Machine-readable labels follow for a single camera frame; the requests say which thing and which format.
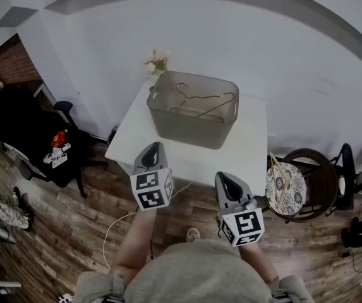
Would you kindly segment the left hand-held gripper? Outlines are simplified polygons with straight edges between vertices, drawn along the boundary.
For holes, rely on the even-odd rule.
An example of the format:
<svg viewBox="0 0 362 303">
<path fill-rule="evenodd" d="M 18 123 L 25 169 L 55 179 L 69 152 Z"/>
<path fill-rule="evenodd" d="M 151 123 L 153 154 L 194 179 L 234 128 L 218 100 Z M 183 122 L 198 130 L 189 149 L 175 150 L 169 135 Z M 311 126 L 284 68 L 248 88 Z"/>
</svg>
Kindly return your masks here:
<svg viewBox="0 0 362 303">
<path fill-rule="evenodd" d="M 130 176 L 133 196 L 141 211 L 169 206 L 174 183 L 171 169 L 166 168 L 167 157 L 164 144 L 153 142 L 135 159 L 134 169 L 158 169 Z"/>
</svg>

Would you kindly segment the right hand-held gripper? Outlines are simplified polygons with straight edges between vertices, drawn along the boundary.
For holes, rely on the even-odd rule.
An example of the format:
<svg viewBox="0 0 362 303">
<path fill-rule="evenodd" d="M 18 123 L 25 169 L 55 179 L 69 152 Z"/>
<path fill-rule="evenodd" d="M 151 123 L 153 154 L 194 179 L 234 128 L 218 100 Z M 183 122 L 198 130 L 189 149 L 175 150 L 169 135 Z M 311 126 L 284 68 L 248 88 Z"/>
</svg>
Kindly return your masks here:
<svg viewBox="0 0 362 303">
<path fill-rule="evenodd" d="M 252 198 L 250 187 L 227 172 L 215 175 L 219 211 L 217 223 L 232 247 L 255 243 L 265 231 L 262 209 Z"/>
</svg>

